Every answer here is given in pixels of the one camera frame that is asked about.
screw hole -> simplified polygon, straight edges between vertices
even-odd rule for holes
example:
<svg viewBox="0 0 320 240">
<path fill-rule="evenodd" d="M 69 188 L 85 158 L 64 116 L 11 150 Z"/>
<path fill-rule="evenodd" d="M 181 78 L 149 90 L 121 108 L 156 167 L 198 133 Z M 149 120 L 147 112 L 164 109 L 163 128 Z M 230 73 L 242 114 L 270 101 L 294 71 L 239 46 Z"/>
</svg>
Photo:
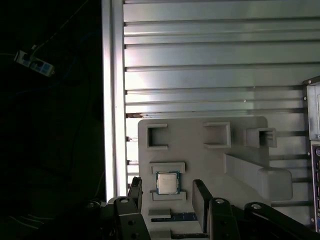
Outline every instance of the screw hole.
<svg viewBox="0 0 320 240">
<path fill-rule="evenodd" d="M 132 239 L 137 239 L 139 237 L 139 233 L 132 233 L 131 238 Z"/>
<path fill-rule="evenodd" d="M 135 225 L 135 224 L 136 224 L 136 221 L 130 220 L 130 221 L 128 221 L 128 224 L 129 224 L 130 226 Z"/>
</svg>

metal rack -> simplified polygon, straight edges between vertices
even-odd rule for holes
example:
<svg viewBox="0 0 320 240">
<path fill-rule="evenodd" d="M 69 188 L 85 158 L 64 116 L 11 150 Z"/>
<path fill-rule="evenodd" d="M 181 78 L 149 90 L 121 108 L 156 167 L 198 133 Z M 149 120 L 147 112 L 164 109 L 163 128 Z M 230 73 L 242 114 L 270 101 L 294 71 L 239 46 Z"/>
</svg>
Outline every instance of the metal rack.
<svg viewBox="0 0 320 240">
<path fill-rule="evenodd" d="M 318 9 L 318 0 L 102 0 L 107 198 L 126 195 L 139 174 L 141 119 L 264 116 L 278 130 L 270 165 L 294 181 L 293 199 L 272 206 L 313 224 L 301 80 L 320 75 Z"/>
</svg>

white connector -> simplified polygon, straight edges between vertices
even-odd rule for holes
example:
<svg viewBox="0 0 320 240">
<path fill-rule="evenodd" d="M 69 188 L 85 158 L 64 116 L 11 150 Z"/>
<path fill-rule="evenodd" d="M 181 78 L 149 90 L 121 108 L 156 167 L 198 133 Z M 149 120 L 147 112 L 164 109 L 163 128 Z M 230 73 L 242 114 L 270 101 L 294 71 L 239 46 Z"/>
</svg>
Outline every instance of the white connector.
<svg viewBox="0 0 320 240">
<path fill-rule="evenodd" d="M 47 77 L 51 77 L 52 74 L 55 73 L 54 72 L 55 67 L 53 65 L 51 65 L 50 63 L 47 63 L 47 62 L 45 62 L 39 58 L 36 58 L 36 57 L 34 59 L 24 60 L 25 54 L 27 54 L 27 53 L 19 50 L 14 57 L 14 61 L 18 64 L 21 64 L 21 65 L 23 65 L 23 66 L 25 66 L 35 72 L 38 72 L 42 75 L 45 75 Z"/>
</svg>

wire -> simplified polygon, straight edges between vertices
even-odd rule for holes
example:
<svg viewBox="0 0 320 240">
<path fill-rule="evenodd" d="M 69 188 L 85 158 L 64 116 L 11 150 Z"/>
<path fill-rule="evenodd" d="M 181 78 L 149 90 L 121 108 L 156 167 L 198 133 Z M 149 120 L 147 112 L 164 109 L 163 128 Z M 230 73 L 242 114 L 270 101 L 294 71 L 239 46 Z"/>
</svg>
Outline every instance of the wire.
<svg viewBox="0 0 320 240">
<path fill-rule="evenodd" d="M 93 36 L 93 35 L 96 35 L 98 34 L 99 31 L 94 31 L 94 32 L 90 32 L 88 33 L 87 35 L 83 36 L 78 44 L 77 44 L 77 47 L 79 48 L 80 45 L 86 41 L 89 37 Z M 15 98 L 16 96 L 20 95 L 20 94 L 26 94 L 26 93 L 30 93 L 30 92 L 39 92 L 39 91 L 43 91 L 43 90 L 48 90 L 48 89 L 51 89 L 51 88 L 54 88 L 58 85 L 60 85 L 65 79 L 67 79 L 71 73 L 71 70 L 73 68 L 73 66 L 76 64 L 77 62 L 77 56 L 75 56 L 72 60 L 72 63 L 70 64 L 70 66 L 68 67 L 68 70 L 66 71 L 66 73 L 63 75 L 63 77 L 61 78 L 60 81 L 58 82 L 55 82 L 53 83 L 52 85 L 49 85 L 49 86 L 45 86 L 45 87 L 40 87 L 40 88 L 32 88 L 32 89 L 28 89 L 28 90 L 23 90 L 23 91 L 19 91 L 19 92 L 16 92 L 13 96 L 9 97 L 9 99 L 13 99 Z"/>
<path fill-rule="evenodd" d="M 99 180 L 99 184 L 98 184 L 98 187 L 96 188 L 96 191 L 95 191 L 95 194 L 93 196 L 93 198 L 95 198 L 97 195 L 98 195 L 98 192 L 99 192 L 99 189 L 100 189 L 100 185 L 101 185 L 101 182 L 102 182 L 102 179 L 105 175 L 105 171 L 103 171 L 103 173 L 101 174 L 101 177 L 100 177 L 100 180 Z"/>
<path fill-rule="evenodd" d="M 91 99 L 91 82 L 92 82 L 92 80 L 91 80 L 90 72 L 89 72 L 87 64 L 84 61 L 82 61 L 82 59 L 79 58 L 79 57 L 78 57 L 78 60 L 83 66 L 82 69 L 85 70 L 85 72 L 87 74 L 88 94 L 87 94 L 87 99 L 86 99 L 86 104 L 85 104 L 85 107 L 84 107 L 83 115 L 82 115 L 82 117 L 80 119 L 80 122 L 79 122 L 77 128 L 76 128 L 76 131 L 75 131 L 74 136 L 73 136 L 72 144 L 71 144 L 70 166 L 69 166 L 69 171 L 67 173 L 67 174 L 69 174 L 69 176 L 71 175 L 72 169 L 74 168 L 74 162 L 75 162 L 74 157 L 75 157 L 76 142 L 77 142 L 77 139 L 79 137 L 79 133 L 80 133 L 82 124 L 85 122 L 85 119 L 86 119 L 86 116 L 87 116 L 87 112 L 88 112 L 89 106 L 90 106 L 90 99 Z"/>
<path fill-rule="evenodd" d="M 41 49 L 44 45 L 46 45 L 51 39 L 53 39 L 55 37 L 55 35 L 57 35 L 57 33 L 63 29 L 65 27 L 65 25 L 67 25 L 69 23 L 69 21 L 83 8 L 84 5 L 86 5 L 89 2 L 89 0 L 84 1 L 84 3 L 82 3 L 82 5 L 59 27 L 59 29 L 51 36 L 49 37 L 45 42 L 43 42 L 42 44 L 40 44 L 39 46 L 37 46 L 33 53 L 31 54 L 30 58 L 32 58 L 36 52 Z"/>
<path fill-rule="evenodd" d="M 28 216 L 32 217 L 34 219 L 40 219 L 40 220 L 53 220 L 54 219 L 52 217 L 39 217 L 39 216 L 31 215 L 31 214 L 28 214 Z"/>
<path fill-rule="evenodd" d="M 25 216 L 20 216 L 20 218 L 28 220 L 28 221 L 31 221 L 31 222 L 35 222 L 35 223 L 44 224 L 42 221 L 38 221 L 38 220 L 31 219 L 31 218 L 27 218 Z"/>
<path fill-rule="evenodd" d="M 12 53 L 0 53 L 0 56 L 12 56 L 12 57 L 15 57 L 16 54 L 12 54 Z"/>
<path fill-rule="evenodd" d="M 22 221 L 19 221 L 18 219 L 16 219 L 16 218 L 13 217 L 13 216 L 9 216 L 9 218 L 15 220 L 17 223 L 19 223 L 19 224 L 21 224 L 21 225 L 23 225 L 23 226 L 26 226 L 26 227 L 29 227 L 29 228 L 32 228 L 32 229 L 38 229 L 38 227 L 29 225 L 29 224 L 26 224 L 26 223 L 24 223 L 24 222 L 22 222 Z"/>
</svg>

cpu processor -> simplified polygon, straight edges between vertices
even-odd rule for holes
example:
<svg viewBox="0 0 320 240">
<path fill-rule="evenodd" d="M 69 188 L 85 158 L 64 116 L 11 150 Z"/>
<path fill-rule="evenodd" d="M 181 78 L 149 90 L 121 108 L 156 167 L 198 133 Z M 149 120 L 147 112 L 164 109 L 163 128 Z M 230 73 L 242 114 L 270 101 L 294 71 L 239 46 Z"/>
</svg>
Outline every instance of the cpu processor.
<svg viewBox="0 0 320 240">
<path fill-rule="evenodd" d="M 156 193 L 158 195 L 180 193 L 179 171 L 158 171 L 156 177 Z"/>
</svg>

